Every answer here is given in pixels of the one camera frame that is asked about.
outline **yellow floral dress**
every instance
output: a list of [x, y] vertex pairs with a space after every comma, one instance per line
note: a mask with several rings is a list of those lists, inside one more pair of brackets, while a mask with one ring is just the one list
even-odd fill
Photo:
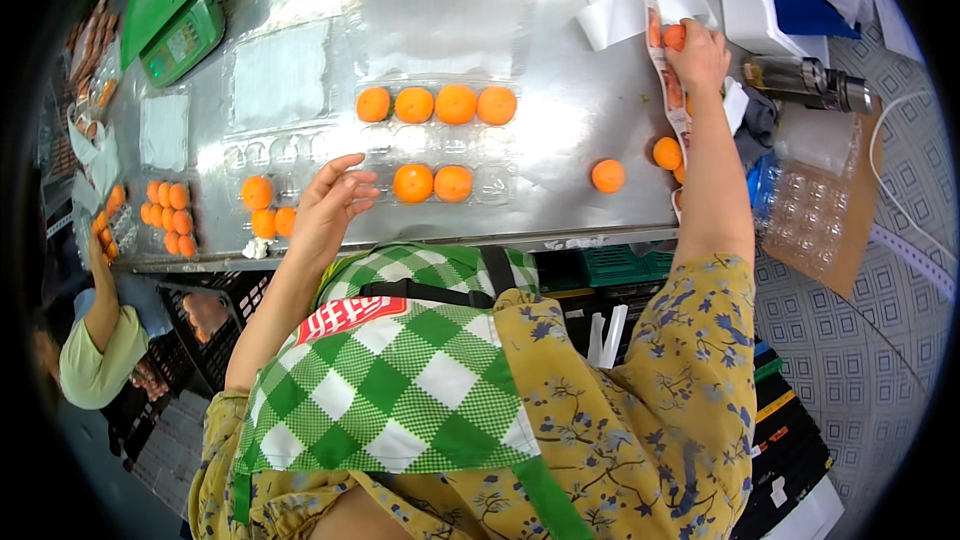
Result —
[[[691, 259], [644, 310], [624, 364], [608, 370], [574, 350], [556, 301], [519, 289], [496, 301], [496, 330], [545, 462], [595, 537], [729, 535], [751, 489], [754, 293], [742, 258]], [[417, 539], [549, 535], [509, 468], [264, 471], [251, 477], [249, 525], [236, 522], [232, 464], [247, 405], [247, 393], [221, 392], [207, 410], [189, 498], [195, 538], [306, 537], [354, 486]]]

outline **woman's left hand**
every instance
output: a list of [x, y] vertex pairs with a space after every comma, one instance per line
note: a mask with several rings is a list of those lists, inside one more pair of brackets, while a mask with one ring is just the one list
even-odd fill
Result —
[[373, 171], [347, 169], [360, 165], [363, 153], [344, 155], [325, 164], [300, 197], [294, 233], [285, 259], [301, 271], [322, 275], [333, 263], [347, 224], [374, 206], [380, 190]]

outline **red apron logo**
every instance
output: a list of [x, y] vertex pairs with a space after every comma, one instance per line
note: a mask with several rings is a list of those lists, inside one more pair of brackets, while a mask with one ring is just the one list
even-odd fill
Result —
[[395, 296], [369, 296], [331, 300], [300, 324], [296, 346], [324, 336], [352, 330], [358, 325], [407, 310], [407, 299]]

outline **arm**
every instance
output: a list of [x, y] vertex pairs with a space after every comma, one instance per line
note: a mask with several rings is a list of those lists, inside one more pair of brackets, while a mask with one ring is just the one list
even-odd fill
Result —
[[249, 391], [257, 372], [309, 315], [324, 270], [333, 263], [354, 217], [374, 206], [380, 192], [372, 171], [350, 171], [363, 162], [353, 154], [325, 164], [306, 187], [296, 210], [294, 234], [256, 313], [246, 322], [226, 366], [226, 390]]
[[107, 350], [111, 334], [114, 333], [117, 318], [120, 317], [120, 304], [117, 301], [114, 276], [96, 235], [90, 235], [86, 251], [90, 261], [90, 273], [93, 274], [94, 298], [90, 310], [83, 316], [83, 324], [93, 345], [103, 354]]
[[685, 18], [682, 51], [666, 48], [667, 61], [686, 87], [693, 129], [683, 184], [675, 267], [684, 261], [731, 252], [754, 264], [754, 221], [747, 181], [723, 110], [720, 87], [730, 66], [724, 35]]

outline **woman's right hand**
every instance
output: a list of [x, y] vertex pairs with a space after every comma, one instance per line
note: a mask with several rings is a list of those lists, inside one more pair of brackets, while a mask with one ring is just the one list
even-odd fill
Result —
[[323, 274], [333, 263], [347, 224], [373, 208], [380, 190], [373, 171], [347, 171], [363, 163], [364, 154], [344, 155], [327, 162], [306, 186], [296, 208], [294, 233], [285, 260], [303, 272]]
[[686, 27], [686, 41], [683, 50], [666, 47], [667, 62], [691, 95], [720, 92], [731, 58], [723, 32], [708, 30], [693, 18], [680, 23]]

